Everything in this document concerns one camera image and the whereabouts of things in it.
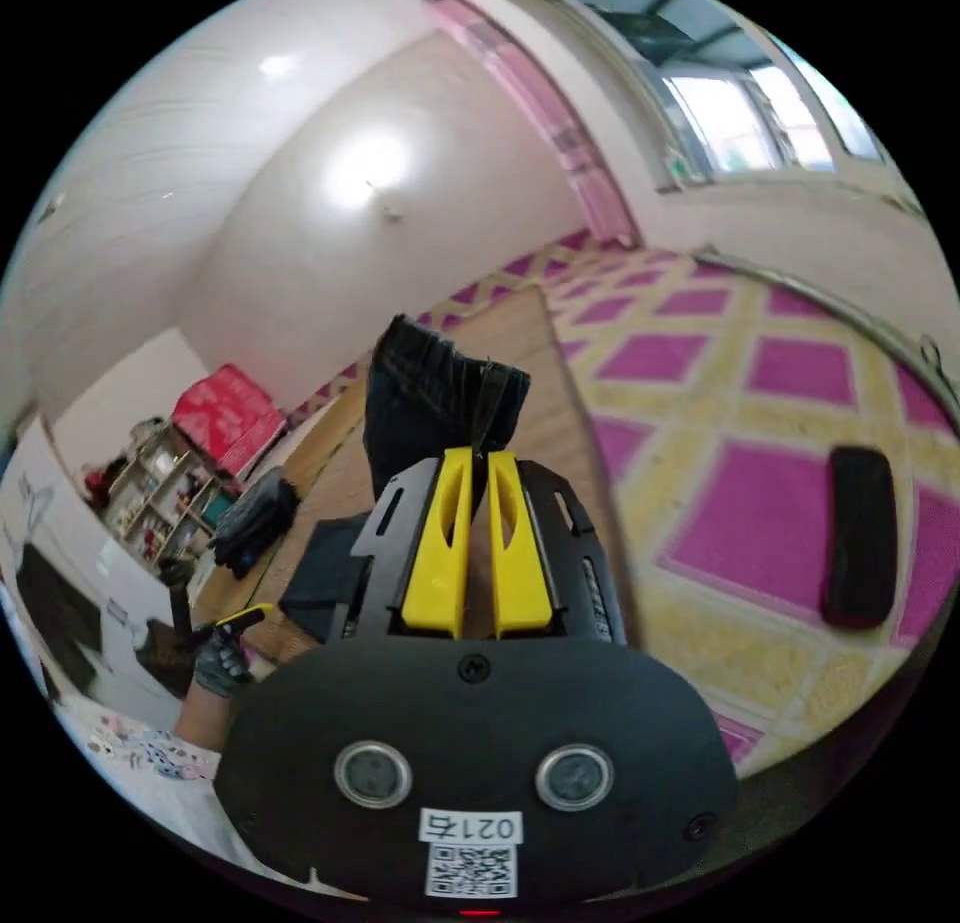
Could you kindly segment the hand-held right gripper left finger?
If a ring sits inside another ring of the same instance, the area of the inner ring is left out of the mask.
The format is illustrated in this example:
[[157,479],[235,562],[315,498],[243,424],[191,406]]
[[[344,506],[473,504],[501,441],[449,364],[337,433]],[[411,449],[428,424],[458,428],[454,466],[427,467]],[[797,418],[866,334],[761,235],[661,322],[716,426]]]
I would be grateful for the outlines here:
[[447,638],[463,634],[472,481],[472,451],[447,450],[435,475],[401,607],[401,618],[413,632]]

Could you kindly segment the person's left hand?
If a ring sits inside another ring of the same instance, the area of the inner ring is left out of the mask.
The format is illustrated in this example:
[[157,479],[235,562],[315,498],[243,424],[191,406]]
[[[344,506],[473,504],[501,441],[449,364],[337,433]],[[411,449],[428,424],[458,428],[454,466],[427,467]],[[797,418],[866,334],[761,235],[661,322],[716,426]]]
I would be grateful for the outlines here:
[[226,625],[215,628],[196,654],[193,683],[215,697],[230,700],[253,681],[241,637]]

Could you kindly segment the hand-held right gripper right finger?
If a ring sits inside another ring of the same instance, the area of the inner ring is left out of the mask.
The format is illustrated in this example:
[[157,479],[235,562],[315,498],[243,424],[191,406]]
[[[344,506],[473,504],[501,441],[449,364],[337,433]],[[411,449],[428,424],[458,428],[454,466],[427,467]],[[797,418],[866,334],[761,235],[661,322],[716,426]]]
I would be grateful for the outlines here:
[[488,459],[494,637],[556,633],[559,597],[548,553],[549,511],[533,464],[511,451]]

